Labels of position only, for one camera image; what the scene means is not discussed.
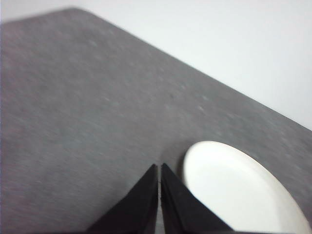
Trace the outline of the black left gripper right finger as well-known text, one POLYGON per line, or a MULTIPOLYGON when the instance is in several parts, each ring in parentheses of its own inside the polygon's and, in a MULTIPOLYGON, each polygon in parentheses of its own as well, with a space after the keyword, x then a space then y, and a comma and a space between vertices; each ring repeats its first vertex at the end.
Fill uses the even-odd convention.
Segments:
POLYGON ((167 234, 233 234, 203 205, 167 164, 161 165, 161 207, 167 234))

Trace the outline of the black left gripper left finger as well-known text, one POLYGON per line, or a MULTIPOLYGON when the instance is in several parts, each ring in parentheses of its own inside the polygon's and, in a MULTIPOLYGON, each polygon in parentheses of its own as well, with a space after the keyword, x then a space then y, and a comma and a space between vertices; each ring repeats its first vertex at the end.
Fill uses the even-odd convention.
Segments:
POLYGON ((158 170, 153 164, 128 194, 87 229, 89 234, 154 234, 158 170))

